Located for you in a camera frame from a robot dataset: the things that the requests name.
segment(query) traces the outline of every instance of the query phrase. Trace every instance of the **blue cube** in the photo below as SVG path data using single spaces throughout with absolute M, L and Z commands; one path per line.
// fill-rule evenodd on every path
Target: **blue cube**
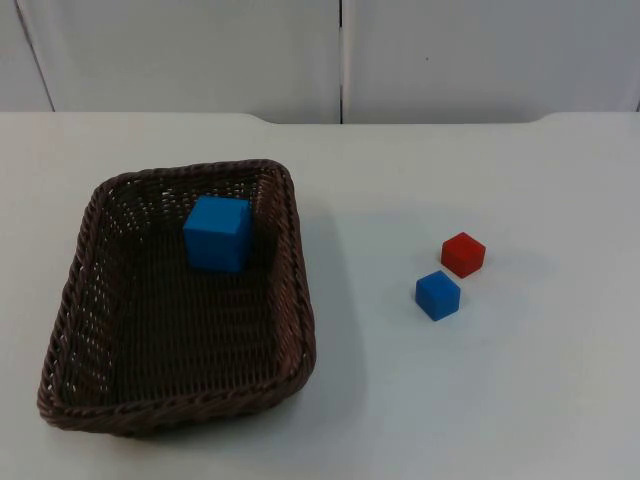
M 248 200 L 200 197 L 183 227 L 189 265 L 194 268 L 240 272 L 251 246 Z
M 438 270 L 418 280 L 416 303 L 433 321 L 438 321 L 460 308 L 460 287 Z

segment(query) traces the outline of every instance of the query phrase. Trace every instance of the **brown wicker basket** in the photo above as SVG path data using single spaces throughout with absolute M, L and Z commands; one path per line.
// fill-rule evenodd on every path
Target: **brown wicker basket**
M 244 272 L 188 268 L 182 225 L 200 195 L 250 201 Z M 149 434 L 272 407 L 314 363 L 288 171 L 247 160 L 126 173 L 85 210 L 38 408 L 64 429 Z

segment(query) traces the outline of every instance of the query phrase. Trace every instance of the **white table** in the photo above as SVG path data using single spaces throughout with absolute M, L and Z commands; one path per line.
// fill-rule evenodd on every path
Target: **white table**
M 0 115 L 2 478 L 640 475 L 640 115 L 277 126 L 242 115 Z M 262 415 L 131 440 L 63 432 L 36 388 L 92 189 L 269 157 L 297 188 L 318 363 Z M 412 300 L 444 240 L 487 246 L 460 311 Z

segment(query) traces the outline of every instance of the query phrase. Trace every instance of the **white wall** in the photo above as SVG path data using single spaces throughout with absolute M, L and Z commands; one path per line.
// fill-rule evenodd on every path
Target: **white wall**
M 339 119 L 337 0 L 19 3 L 56 110 Z
M 639 0 L 344 2 L 346 122 L 522 121 L 640 99 Z
M 51 110 L 13 0 L 0 0 L 0 111 Z

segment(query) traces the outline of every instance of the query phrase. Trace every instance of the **red cube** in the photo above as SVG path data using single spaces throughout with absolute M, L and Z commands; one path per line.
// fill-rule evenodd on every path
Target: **red cube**
M 484 245 L 462 232 L 442 244 L 440 262 L 464 278 L 482 267 L 485 250 Z

